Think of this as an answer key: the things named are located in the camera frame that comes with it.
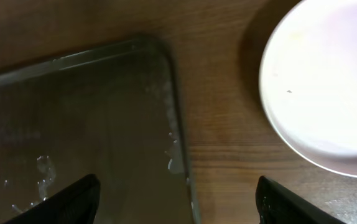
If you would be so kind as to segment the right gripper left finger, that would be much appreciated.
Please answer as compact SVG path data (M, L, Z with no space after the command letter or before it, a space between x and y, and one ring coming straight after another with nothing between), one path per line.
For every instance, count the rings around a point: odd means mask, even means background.
M100 187L97 176L88 174L7 224L93 224Z

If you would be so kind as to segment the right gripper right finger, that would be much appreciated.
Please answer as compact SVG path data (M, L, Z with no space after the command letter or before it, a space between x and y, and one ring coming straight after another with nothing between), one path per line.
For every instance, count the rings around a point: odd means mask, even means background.
M257 183L256 206L260 224L343 224L264 175Z

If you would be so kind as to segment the white plate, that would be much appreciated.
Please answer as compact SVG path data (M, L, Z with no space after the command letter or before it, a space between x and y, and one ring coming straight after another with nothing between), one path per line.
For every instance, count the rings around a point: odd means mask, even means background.
M305 160L357 177L357 0L306 0L278 23L259 69L264 112Z

